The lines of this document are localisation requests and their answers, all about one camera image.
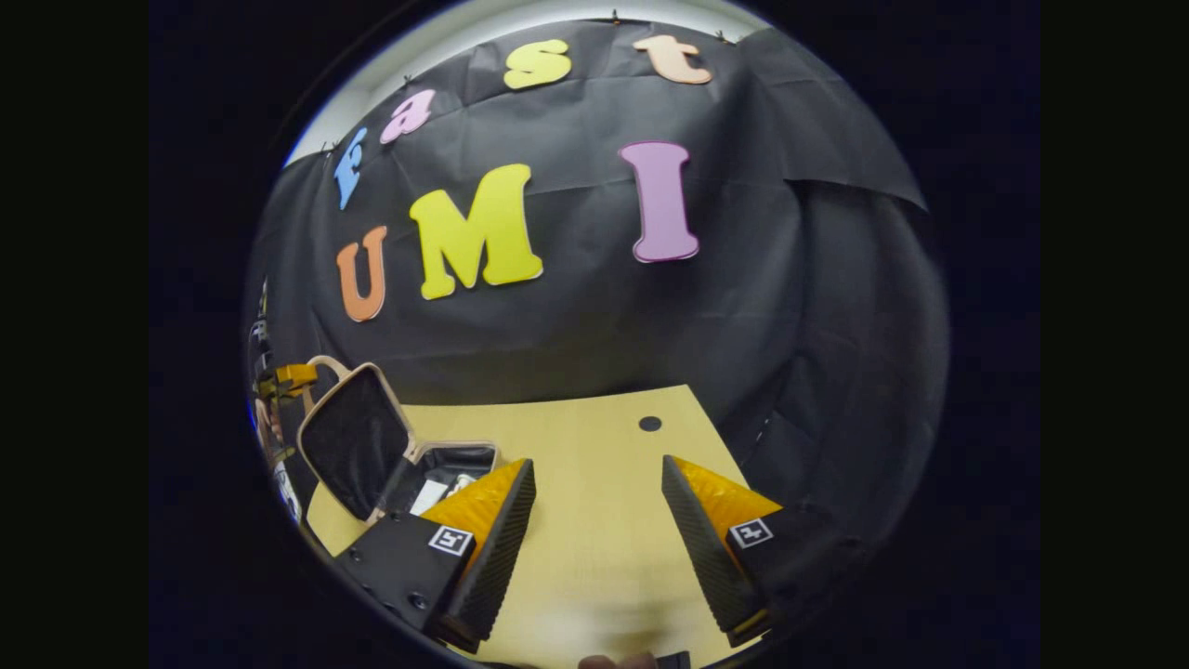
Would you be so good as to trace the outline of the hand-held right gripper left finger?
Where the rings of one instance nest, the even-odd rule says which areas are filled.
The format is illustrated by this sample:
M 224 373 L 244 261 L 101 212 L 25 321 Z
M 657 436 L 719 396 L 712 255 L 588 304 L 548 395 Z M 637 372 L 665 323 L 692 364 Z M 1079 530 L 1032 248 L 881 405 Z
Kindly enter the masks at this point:
M 522 457 L 421 515 L 386 513 L 336 563 L 386 617 L 474 654 L 501 614 L 536 492 Z

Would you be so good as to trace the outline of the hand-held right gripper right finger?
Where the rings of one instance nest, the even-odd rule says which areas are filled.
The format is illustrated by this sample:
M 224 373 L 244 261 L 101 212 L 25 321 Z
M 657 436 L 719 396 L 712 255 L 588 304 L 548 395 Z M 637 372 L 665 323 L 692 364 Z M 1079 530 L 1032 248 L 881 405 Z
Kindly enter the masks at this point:
M 858 537 L 820 505 L 778 504 L 672 454 L 661 490 L 732 648 L 806 626 L 858 573 Z

